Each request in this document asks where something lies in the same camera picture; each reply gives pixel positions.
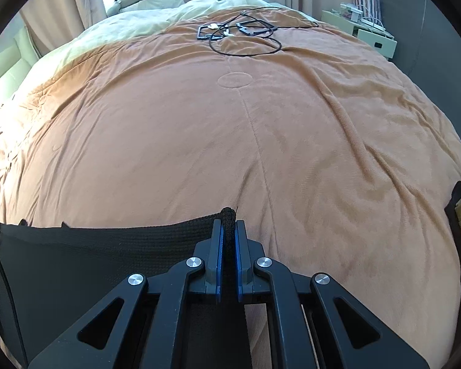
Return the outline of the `black t-shirt with patterned trim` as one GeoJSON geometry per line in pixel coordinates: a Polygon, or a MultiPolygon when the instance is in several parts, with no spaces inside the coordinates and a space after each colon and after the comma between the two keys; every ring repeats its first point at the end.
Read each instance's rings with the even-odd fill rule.
{"type": "Polygon", "coordinates": [[[27,368],[141,368],[154,302],[147,280],[224,229],[218,366],[252,365],[235,291],[235,212],[152,228],[0,224],[0,330],[27,368]]]}

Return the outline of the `orange bed blanket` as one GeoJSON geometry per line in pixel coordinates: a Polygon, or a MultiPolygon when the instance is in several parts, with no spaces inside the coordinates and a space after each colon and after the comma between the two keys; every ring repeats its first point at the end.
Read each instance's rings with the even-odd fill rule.
{"type": "Polygon", "coordinates": [[[271,257],[328,272],[442,367],[461,299],[444,212],[460,137],[393,63],[290,9],[259,12],[274,54],[197,39],[245,8],[39,60],[0,97],[0,222],[126,228],[231,207],[271,257]]]}

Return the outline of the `white bedside drawer cabinet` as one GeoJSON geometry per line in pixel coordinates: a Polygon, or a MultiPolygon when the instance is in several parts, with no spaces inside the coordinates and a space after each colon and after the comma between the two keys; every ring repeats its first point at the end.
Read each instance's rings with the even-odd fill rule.
{"type": "Polygon", "coordinates": [[[326,10],[322,11],[321,20],[367,43],[386,59],[394,58],[397,41],[387,31],[381,31],[364,23],[351,22],[339,14],[326,10]]]}

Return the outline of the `cream bed blanket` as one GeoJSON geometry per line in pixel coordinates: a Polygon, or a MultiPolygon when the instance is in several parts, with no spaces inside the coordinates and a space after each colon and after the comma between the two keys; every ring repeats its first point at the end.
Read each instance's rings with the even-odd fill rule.
{"type": "Polygon", "coordinates": [[[96,23],[72,41],[46,54],[42,60],[61,68],[91,49],[139,36],[151,36],[177,22],[230,8],[261,8],[267,5],[264,0],[192,0],[178,8],[128,11],[96,23]]]}

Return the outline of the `striped paper bag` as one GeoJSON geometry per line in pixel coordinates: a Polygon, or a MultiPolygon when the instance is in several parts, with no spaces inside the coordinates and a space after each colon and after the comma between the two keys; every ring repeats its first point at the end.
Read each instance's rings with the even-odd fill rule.
{"type": "Polygon", "coordinates": [[[377,27],[384,27],[381,16],[380,0],[354,0],[354,4],[362,11],[362,18],[377,27]]]}

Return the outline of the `cream upholstered headboard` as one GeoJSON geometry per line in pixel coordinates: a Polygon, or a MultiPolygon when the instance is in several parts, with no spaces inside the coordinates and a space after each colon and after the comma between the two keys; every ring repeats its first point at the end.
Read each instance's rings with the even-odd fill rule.
{"type": "Polygon", "coordinates": [[[39,58],[28,29],[21,28],[0,52],[0,97],[12,96],[39,58]]]}

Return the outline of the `beige left curtain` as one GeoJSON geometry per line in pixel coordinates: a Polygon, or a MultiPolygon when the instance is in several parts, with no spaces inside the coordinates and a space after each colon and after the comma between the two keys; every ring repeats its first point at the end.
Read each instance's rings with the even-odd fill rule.
{"type": "Polygon", "coordinates": [[[103,0],[28,0],[20,14],[41,56],[106,19],[103,0]]]}

